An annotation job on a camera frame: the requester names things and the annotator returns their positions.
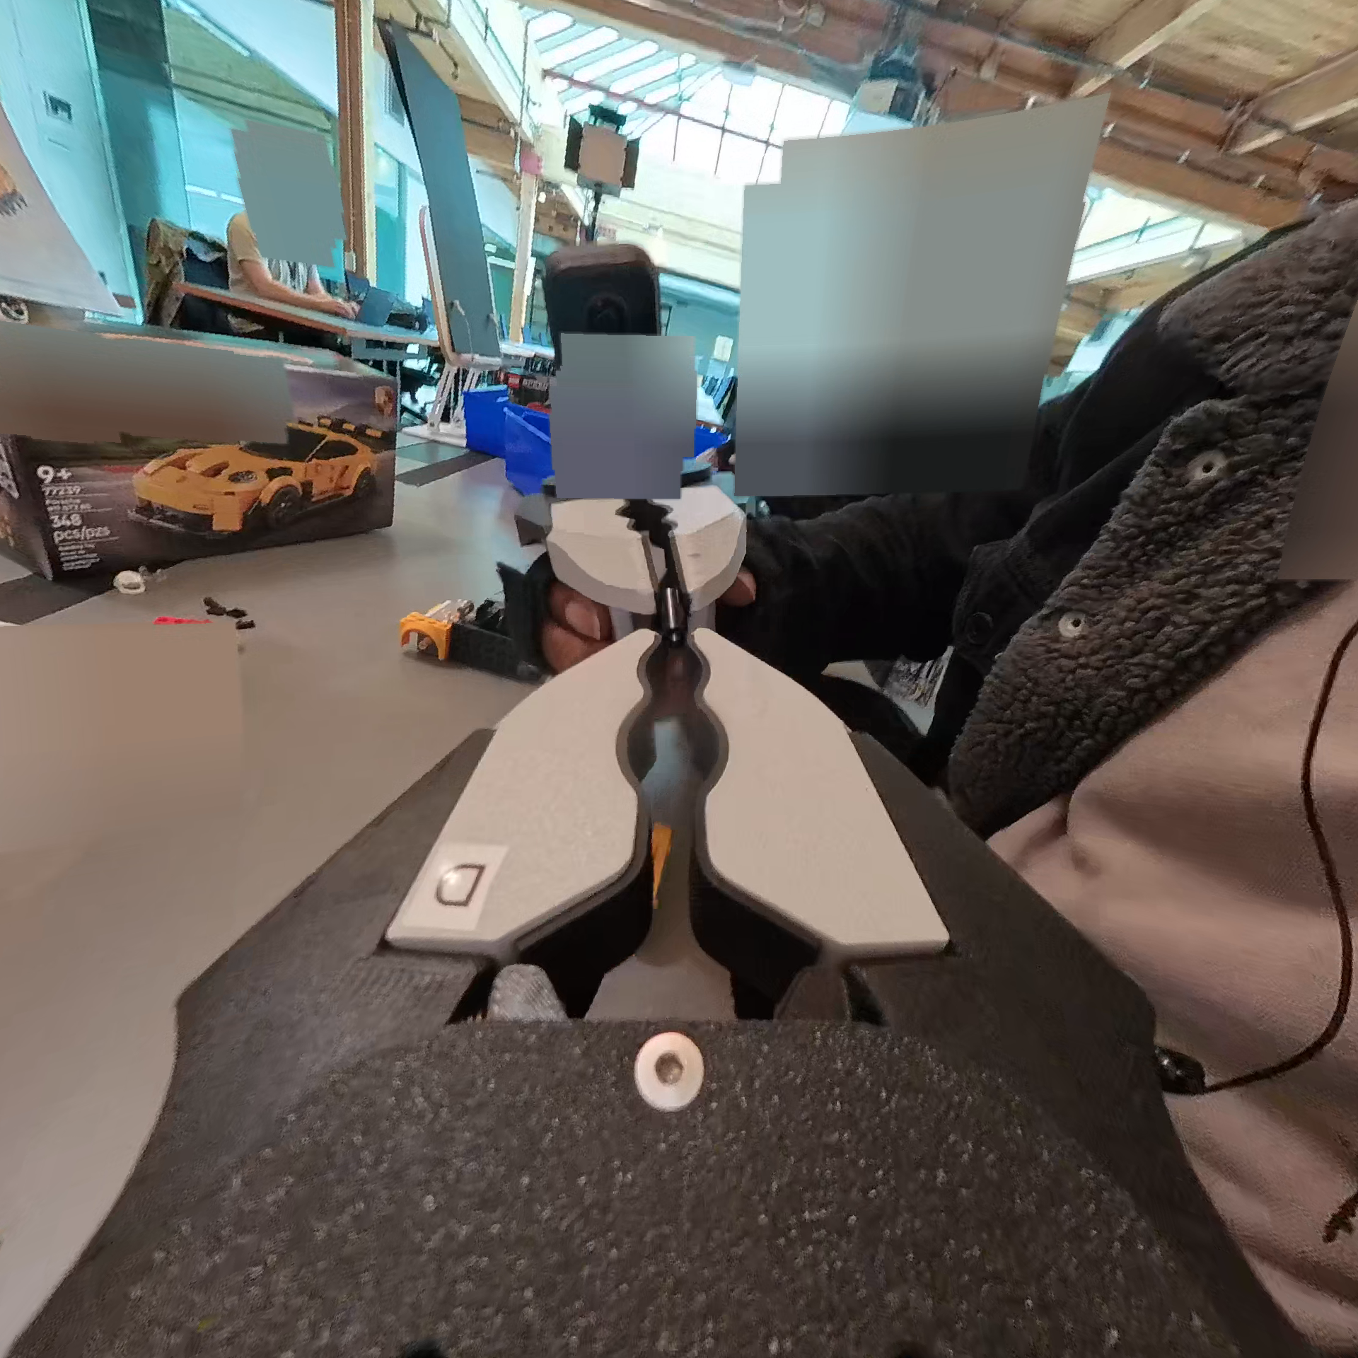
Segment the long office desk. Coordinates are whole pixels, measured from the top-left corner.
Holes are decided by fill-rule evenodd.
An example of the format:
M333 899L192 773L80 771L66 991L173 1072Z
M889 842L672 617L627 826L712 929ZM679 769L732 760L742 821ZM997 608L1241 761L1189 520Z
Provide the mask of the long office desk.
M200 283L177 281L173 283L173 288L181 297L210 301L232 313L250 315L258 322L268 318L282 325L337 334L349 344L439 347L434 330L420 333L407 328L368 326L355 318L336 317L252 294L236 294L224 288L218 289Z

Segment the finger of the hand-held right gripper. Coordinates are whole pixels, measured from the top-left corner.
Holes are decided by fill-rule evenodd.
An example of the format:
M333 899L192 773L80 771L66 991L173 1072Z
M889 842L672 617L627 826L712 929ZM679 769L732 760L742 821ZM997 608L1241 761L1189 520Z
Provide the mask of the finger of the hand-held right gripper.
M712 608L745 558L746 517L722 490L682 490L659 499L691 614Z
M656 629L664 549L649 528L664 525L670 499L551 499L548 559L554 577L603 604L615 629Z

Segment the large monitor on white stand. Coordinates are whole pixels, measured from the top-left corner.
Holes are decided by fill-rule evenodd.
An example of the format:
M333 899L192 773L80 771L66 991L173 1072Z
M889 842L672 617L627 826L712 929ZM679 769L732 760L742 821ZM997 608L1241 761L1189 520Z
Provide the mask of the large monitor on white stand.
M426 441L462 448L465 389L499 370L502 359L462 108L409 29L381 21L379 31L425 184L420 239L444 360L430 412L412 431Z

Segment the lego instruction booklet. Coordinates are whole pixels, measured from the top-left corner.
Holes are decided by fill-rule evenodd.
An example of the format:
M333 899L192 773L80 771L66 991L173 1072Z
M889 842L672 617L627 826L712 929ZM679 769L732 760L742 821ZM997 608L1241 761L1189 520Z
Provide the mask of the lego instruction booklet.
M6 113L1 113L1 296L76 312L119 310L45 192Z

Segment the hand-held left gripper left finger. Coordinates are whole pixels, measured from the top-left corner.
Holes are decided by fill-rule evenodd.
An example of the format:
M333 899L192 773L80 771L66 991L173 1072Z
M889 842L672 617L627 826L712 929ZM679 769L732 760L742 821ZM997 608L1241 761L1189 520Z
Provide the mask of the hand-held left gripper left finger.
M520 957L632 883L648 850L625 735L658 646L636 630L530 692L483 755L384 931L394 949Z

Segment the black orange lego chassis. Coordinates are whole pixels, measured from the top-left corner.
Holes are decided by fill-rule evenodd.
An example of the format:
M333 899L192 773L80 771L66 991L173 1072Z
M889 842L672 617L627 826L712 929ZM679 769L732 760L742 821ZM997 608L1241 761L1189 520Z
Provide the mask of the black orange lego chassis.
M536 684L544 676L510 637L501 600L446 600L415 609L399 622L399 646L442 666L523 684Z

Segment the camouflage jacket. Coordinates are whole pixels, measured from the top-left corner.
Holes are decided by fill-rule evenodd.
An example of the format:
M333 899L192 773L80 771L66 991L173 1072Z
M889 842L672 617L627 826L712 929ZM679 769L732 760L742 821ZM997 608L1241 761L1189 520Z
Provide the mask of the camouflage jacket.
M211 299L189 296L184 283L227 288L226 244L160 216L147 221L143 322L202 334L232 334L227 312Z

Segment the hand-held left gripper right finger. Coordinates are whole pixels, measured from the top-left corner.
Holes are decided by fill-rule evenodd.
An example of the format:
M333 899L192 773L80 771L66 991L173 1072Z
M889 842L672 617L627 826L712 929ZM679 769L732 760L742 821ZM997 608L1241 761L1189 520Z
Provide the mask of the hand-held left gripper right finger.
M934 957L947 929L847 726L708 627L701 711L721 760L704 794L716 886L834 957Z

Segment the lego set box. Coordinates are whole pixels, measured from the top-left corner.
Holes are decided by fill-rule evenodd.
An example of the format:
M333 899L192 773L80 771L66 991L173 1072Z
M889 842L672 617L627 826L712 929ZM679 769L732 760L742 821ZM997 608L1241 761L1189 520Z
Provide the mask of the lego set box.
M3 435L3 551L74 583L389 527L397 381L324 351L286 352L282 372L278 443Z

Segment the person's right hand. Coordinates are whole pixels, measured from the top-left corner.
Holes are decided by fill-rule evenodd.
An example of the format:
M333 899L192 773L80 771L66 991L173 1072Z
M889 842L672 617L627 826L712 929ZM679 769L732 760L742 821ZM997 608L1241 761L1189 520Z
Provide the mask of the person's right hand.
M742 611L755 603L756 582L742 569L732 587L717 601L712 627L729 634L742 621ZM609 609L585 598L578 590L549 580L546 614L538 629L538 648L546 671L561 674L604 650L615 638Z

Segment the studio light panel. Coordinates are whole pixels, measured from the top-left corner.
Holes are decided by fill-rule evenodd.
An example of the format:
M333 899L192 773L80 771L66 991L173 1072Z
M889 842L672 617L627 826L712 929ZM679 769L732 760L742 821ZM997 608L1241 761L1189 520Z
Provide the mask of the studio light panel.
M572 115L565 128L564 170L575 174L586 197L582 241L598 239L604 197L619 197L635 186L640 140L624 134L625 115L606 102L590 105L583 118Z

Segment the beige hooded sweatshirt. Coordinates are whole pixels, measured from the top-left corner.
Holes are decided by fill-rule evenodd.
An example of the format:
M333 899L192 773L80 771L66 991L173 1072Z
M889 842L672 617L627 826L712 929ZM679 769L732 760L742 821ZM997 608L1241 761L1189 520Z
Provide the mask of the beige hooded sweatshirt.
M1343 941L1301 766L1354 583L1325 590L1076 789L999 831L995 855L1146 994L1159 1043L1210 1081L1282 1062L1332 1017ZM1354 999L1275 1080L1168 1098L1186 1159L1293 1325L1354 1353Z

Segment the person's right forearm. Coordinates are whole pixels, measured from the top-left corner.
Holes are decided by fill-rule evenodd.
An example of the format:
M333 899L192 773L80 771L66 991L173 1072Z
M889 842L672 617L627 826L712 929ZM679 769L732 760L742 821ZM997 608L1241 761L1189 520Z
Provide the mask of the person's right forearm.
M1063 499L887 496L806 520L748 525L740 579L717 630L793 677L848 659L955 655L981 680L1088 548Z

